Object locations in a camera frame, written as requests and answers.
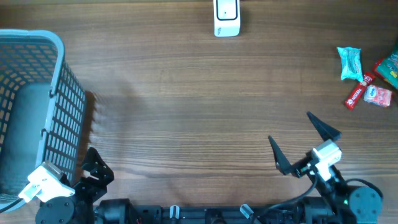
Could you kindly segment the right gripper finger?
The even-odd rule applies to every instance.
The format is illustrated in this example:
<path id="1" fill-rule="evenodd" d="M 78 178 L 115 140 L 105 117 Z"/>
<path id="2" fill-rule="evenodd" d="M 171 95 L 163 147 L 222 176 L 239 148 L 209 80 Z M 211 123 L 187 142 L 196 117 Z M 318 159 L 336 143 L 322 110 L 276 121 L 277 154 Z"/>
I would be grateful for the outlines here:
<path id="1" fill-rule="evenodd" d="M 276 141 L 272 138 L 272 136 L 268 136 L 268 140 L 270 142 L 272 152 L 274 155 L 275 166 L 277 170 L 283 175 L 288 175 L 292 172 L 292 167 L 288 159 L 285 157 L 284 153 L 277 145 Z"/>
<path id="2" fill-rule="evenodd" d="M 313 113 L 308 111 L 307 116 L 311 121 L 311 123 L 313 124 L 314 128 L 317 130 L 320 137 L 324 141 L 327 140 L 337 141 L 341 138 L 342 133 L 339 130 L 335 129 L 329 124 L 324 123 L 322 120 L 317 118 Z"/>

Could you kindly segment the red Nescafe coffee stick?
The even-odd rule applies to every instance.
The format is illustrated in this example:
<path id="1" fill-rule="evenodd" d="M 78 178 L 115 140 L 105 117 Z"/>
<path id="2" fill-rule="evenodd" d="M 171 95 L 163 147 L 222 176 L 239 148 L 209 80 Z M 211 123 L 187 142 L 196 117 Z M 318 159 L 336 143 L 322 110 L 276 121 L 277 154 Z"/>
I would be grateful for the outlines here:
<path id="1" fill-rule="evenodd" d="M 345 106 L 349 110 L 354 109 L 362 94 L 365 92 L 367 87 L 375 80 L 375 78 L 376 76 L 373 75 L 371 72 L 366 72 L 363 75 L 363 81 L 357 84 L 349 97 L 345 100 Z"/>

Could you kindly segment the pink candy packet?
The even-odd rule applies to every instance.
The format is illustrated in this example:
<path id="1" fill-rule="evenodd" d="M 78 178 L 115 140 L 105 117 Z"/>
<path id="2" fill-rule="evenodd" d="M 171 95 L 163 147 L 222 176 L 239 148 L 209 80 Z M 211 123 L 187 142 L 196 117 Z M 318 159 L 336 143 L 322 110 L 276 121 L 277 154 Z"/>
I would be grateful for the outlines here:
<path id="1" fill-rule="evenodd" d="M 390 106 L 392 92 L 375 85 L 369 85 L 364 94 L 364 101 L 381 107 Z"/>

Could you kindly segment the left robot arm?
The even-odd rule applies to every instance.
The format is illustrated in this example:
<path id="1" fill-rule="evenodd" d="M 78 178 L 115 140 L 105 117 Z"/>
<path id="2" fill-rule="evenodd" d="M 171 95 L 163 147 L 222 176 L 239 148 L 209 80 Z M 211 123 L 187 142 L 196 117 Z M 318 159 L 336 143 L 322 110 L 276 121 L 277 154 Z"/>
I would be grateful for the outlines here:
<path id="1" fill-rule="evenodd" d="M 36 224 L 95 224 L 93 204 L 107 193 L 114 172 L 93 147 L 87 150 L 81 168 L 90 176 L 81 177 L 73 186 L 74 195 L 55 197 L 41 205 Z"/>

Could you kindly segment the large green snack bag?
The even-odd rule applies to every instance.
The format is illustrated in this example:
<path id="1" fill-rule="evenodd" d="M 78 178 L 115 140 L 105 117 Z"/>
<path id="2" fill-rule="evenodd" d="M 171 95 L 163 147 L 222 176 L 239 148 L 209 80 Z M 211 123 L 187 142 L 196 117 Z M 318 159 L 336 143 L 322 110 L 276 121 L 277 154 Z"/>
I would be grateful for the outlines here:
<path id="1" fill-rule="evenodd" d="M 397 89 L 397 41 L 392 52 L 374 64 L 373 72 L 380 79 Z"/>

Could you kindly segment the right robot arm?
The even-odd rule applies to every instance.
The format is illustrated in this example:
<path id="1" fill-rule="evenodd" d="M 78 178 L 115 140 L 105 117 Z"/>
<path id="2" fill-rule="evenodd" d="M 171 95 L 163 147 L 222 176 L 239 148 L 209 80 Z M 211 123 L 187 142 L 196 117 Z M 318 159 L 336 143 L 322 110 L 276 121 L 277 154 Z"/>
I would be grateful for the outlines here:
<path id="1" fill-rule="evenodd" d="M 275 140 L 269 136 L 275 166 L 283 175 L 296 178 L 308 176 L 311 187 L 298 197 L 272 205 L 263 211 L 279 211 L 286 205 L 298 205 L 309 201 L 305 198 L 311 191 L 317 190 L 326 208 L 331 211 L 327 215 L 329 223 L 377 223 L 382 210 L 383 193 L 374 184 L 363 179 L 345 180 L 335 164 L 342 158 L 342 150 L 336 144 L 341 132 L 324 123 L 311 112 L 307 116 L 323 142 L 308 151 L 305 157 L 291 164 Z"/>

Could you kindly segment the small teal snack packet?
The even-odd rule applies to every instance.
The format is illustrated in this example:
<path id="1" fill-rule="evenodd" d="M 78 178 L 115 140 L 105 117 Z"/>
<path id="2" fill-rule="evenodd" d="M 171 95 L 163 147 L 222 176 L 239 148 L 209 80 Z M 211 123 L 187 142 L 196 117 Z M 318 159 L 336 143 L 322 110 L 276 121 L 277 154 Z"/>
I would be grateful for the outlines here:
<path id="1" fill-rule="evenodd" d="M 341 59 L 341 80 L 352 79 L 362 82 L 361 49 L 353 47 L 337 47 L 336 49 Z"/>

